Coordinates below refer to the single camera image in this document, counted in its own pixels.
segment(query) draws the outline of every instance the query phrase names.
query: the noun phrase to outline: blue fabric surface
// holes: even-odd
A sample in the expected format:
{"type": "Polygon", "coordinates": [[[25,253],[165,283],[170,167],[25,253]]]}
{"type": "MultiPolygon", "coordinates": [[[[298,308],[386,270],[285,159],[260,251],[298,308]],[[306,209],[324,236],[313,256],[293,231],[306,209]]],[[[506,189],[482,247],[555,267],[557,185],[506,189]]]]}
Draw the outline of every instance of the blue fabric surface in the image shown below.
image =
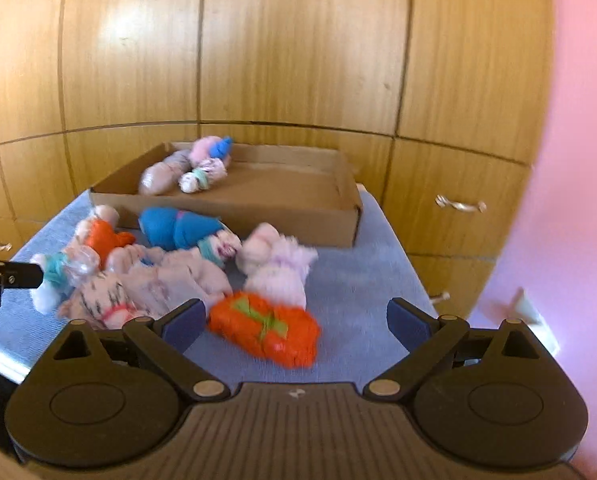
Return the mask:
{"type": "MultiPolygon", "coordinates": [[[[307,308],[323,329],[312,368],[285,370],[209,332],[185,355],[232,389],[242,381],[349,381],[361,388],[402,359],[406,351],[387,328],[387,302],[400,296],[436,314],[378,204],[367,192],[361,196],[365,210],[356,246],[352,250],[318,248],[319,258],[307,278],[307,308]]],[[[90,207],[87,195],[79,196],[14,259],[28,261],[35,253],[61,250],[90,207]]],[[[232,264],[226,270],[238,289],[244,277],[232,264]]],[[[27,290],[6,291],[0,308],[0,352],[29,368],[64,324],[36,312],[27,290]]]]}

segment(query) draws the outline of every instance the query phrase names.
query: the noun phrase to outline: orange cloth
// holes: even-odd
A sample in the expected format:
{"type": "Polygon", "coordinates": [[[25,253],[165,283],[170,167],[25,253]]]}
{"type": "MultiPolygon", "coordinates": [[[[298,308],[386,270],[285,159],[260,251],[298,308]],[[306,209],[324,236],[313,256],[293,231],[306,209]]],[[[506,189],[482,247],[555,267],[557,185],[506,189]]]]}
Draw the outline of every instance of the orange cloth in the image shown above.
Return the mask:
{"type": "Polygon", "coordinates": [[[271,306],[247,292],[216,303],[210,310],[209,327],[250,354],[287,368],[313,364],[321,333],[318,323],[303,309],[271,306]]]}
{"type": "Polygon", "coordinates": [[[101,269],[104,269],[107,257],[114,249],[133,244],[135,241],[136,237],[133,234],[127,232],[116,233],[109,222],[97,218],[92,222],[85,245],[98,253],[101,258],[101,269]]]}

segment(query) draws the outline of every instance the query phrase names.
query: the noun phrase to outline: triangular cutout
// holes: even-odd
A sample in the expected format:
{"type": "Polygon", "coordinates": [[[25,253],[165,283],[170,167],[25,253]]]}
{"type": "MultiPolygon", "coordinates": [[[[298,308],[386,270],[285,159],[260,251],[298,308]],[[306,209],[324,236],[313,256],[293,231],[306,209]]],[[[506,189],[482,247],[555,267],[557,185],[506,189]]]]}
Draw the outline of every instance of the triangular cutout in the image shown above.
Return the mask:
{"type": "Polygon", "coordinates": [[[65,359],[78,359],[89,355],[91,355],[91,353],[87,348],[83,333],[75,330],[67,336],[67,340],[63,343],[63,346],[61,346],[58,352],[56,352],[54,359],[56,361],[63,361],[65,359]]]}
{"type": "Polygon", "coordinates": [[[507,357],[521,357],[523,359],[538,359],[538,354],[532,344],[527,340],[525,334],[517,330],[510,332],[507,336],[505,348],[502,354],[507,357]]]}

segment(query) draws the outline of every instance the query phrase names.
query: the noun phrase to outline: gray ribbed panel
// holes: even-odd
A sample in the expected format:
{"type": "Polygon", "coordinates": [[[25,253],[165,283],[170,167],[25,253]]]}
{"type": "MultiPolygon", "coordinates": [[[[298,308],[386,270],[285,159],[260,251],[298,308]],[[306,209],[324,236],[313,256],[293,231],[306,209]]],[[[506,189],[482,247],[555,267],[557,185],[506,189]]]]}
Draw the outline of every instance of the gray ribbed panel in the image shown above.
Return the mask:
{"type": "Polygon", "coordinates": [[[243,385],[197,406],[150,456],[101,472],[30,467],[47,479],[91,480],[581,480],[568,465],[489,473],[430,448],[405,413],[362,399],[351,384],[243,385]],[[298,399],[291,392],[303,389],[298,399]]]}

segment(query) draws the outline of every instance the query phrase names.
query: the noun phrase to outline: silver screw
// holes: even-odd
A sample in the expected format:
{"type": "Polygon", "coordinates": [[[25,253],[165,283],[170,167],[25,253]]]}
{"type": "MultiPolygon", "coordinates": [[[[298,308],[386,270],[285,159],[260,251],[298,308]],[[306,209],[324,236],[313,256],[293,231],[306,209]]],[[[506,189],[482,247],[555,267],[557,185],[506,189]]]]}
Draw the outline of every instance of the silver screw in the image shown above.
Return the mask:
{"type": "Polygon", "coordinates": [[[369,384],[369,390],[374,395],[389,397],[401,391],[401,385],[391,379],[379,379],[369,384]]]}
{"type": "Polygon", "coordinates": [[[207,380],[194,384],[193,390],[198,397],[216,397],[225,391],[225,387],[218,381],[207,380]]]}

